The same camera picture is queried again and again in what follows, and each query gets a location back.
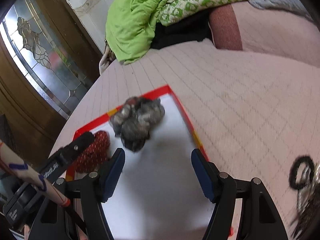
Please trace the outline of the red dotted scrunchie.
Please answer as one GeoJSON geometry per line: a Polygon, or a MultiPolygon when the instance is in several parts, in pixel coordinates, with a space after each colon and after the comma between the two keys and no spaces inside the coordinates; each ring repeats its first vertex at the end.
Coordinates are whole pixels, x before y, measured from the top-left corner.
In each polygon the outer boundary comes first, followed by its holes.
{"type": "Polygon", "coordinates": [[[75,161],[75,171],[90,173],[108,159],[110,136],[106,131],[94,134],[94,141],[79,155],[75,161]]]}

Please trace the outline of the grey brown scrunchie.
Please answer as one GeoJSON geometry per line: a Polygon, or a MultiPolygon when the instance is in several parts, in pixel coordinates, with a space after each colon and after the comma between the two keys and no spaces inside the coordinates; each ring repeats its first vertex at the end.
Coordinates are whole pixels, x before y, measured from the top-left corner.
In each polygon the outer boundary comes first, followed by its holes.
{"type": "Polygon", "coordinates": [[[150,131],[164,116],[165,109],[160,98],[151,100],[143,96],[133,96],[110,117],[109,123],[115,137],[121,139],[123,146],[132,152],[138,152],[150,139],[150,131]]]}

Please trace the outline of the black hair claw clip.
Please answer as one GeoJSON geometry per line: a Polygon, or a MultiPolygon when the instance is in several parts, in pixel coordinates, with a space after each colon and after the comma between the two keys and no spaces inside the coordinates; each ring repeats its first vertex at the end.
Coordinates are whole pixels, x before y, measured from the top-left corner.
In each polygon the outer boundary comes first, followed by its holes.
{"type": "Polygon", "coordinates": [[[294,183],[298,191],[293,239],[319,239],[319,182],[294,183]]]}

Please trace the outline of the red white tray box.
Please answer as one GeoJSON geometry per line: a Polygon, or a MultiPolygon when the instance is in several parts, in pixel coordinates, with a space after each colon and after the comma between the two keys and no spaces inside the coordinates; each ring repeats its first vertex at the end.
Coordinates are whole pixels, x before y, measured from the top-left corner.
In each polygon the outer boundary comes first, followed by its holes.
{"type": "Polygon", "coordinates": [[[202,142],[169,85],[145,97],[160,99],[165,115],[140,151],[125,150],[114,193],[102,205],[112,237],[202,239],[214,209],[191,164],[202,142]]]}

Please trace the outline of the pink quilted mattress cover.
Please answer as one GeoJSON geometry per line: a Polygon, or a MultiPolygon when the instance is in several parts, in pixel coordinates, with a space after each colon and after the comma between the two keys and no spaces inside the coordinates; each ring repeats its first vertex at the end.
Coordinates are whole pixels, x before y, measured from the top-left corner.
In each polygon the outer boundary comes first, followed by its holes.
{"type": "Polygon", "coordinates": [[[208,40],[150,50],[114,61],[80,101],[53,150],[77,129],[127,98],[169,85],[211,161],[240,179],[260,177],[289,235],[297,194],[289,187],[294,160],[319,161],[319,68],[268,54],[218,50],[208,40]]]}

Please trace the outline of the wooden stained glass door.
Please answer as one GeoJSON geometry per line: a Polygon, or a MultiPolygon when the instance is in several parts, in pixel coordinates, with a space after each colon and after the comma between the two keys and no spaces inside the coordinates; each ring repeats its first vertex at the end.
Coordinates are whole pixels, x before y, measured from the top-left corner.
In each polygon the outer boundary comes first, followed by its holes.
{"type": "Polygon", "coordinates": [[[1,0],[1,115],[9,146],[29,164],[48,158],[100,57],[66,0],[1,0]]]}

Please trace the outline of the pink bolster pillow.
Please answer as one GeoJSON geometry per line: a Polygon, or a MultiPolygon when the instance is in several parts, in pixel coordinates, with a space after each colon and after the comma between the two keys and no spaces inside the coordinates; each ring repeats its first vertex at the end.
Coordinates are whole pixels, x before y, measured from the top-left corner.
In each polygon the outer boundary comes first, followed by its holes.
{"type": "Polygon", "coordinates": [[[217,49],[272,54],[319,67],[319,30],[293,13],[238,2],[214,8],[209,26],[217,49]]]}

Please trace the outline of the green quilt blanket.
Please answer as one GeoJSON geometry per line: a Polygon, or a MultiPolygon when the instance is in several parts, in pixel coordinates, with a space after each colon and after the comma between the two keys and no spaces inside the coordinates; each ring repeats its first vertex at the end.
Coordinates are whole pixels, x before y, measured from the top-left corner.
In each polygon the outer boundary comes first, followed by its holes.
{"type": "Polygon", "coordinates": [[[106,41],[116,59],[135,62],[150,49],[156,24],[169,26],[198,11],[248,0],[114,0],[106,19],[106,41]]]}

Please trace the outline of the grey quilted pillow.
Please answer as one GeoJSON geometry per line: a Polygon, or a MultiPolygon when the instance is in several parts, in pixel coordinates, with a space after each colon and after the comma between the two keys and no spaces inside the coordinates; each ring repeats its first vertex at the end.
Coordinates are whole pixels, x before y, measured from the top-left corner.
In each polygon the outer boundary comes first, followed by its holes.
{"type": "Polygon", "coordinates": [[[249,4],[257,9],[288,11],[312,21],[310,14],[300,0],[249,0],[249,4]]]}

